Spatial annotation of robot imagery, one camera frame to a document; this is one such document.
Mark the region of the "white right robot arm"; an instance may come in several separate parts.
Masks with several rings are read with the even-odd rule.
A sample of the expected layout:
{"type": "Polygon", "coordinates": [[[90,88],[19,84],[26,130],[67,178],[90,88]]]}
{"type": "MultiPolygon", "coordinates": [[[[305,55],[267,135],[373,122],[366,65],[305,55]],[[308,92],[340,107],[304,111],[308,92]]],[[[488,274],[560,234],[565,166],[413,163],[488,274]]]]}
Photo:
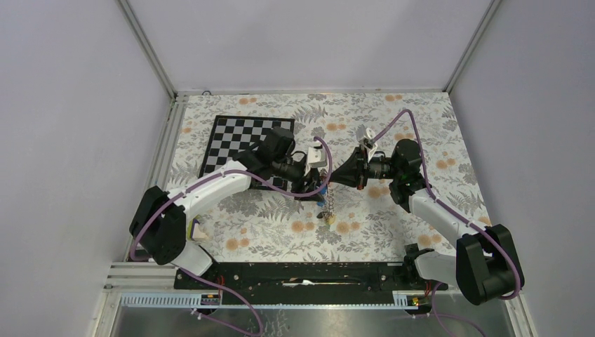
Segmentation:
{"type": "Polygon", "coordinates": [[[511,232],[503,225],[485,226],[460,215],[439,198],[422,174],[424,168],[418,143],[403,139],[390,157],[370,156],[365,146],[355,147],[330,180],[358,190],[370,179],[388,180],[393,202],[430,224],[455,248],[452,256],[406,248],[402,278],[409,288],[420,289],[428,281],[453,285],[474,305],[516,297],[524,276],[511,232]]]}

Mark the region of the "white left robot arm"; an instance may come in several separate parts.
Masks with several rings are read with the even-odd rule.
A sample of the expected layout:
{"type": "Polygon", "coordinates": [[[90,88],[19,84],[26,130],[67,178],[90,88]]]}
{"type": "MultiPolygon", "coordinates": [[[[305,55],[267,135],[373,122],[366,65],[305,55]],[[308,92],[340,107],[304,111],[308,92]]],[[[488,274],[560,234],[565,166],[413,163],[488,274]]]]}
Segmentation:
{"type": "Polygon", "coordinates": [[[302,159],[296,161],[291,156],[294,148],[293,133],[274,127],[263,140],[250,144],[218,170],[192,183],[173,190],[162,190],[157,185],[146,190],[129,227],[130,259],[140,259],[136,249],[141,246],[156,264],[174,265],[191,274],[191,280],[200,288],[212,287],[218,278],[213,258],[190,243],[186,226],[223,199],[248,190],[255,181],[287,197],[319,200],[330,175],[320,181],[318,170],[332,169],[330,149],[316,136],[302,159]]]}

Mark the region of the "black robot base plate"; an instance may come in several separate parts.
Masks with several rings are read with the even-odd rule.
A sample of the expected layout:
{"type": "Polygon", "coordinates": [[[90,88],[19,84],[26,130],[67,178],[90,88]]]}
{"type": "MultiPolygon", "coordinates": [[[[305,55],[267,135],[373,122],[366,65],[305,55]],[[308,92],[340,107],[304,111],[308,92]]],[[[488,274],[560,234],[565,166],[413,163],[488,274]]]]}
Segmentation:
{"type": "Polygon", "coordinates": [[[417,276],[404,263],[215,263],[204,274],[205,283],[183,271],[175,275],[174,288],[211,291],[226,286],[246,300],[248,295],[296,298],[332,296],[346,298],[364,293],[395,291],[413,297],[417,305],[427,299],[434,280],[417,276]]]}

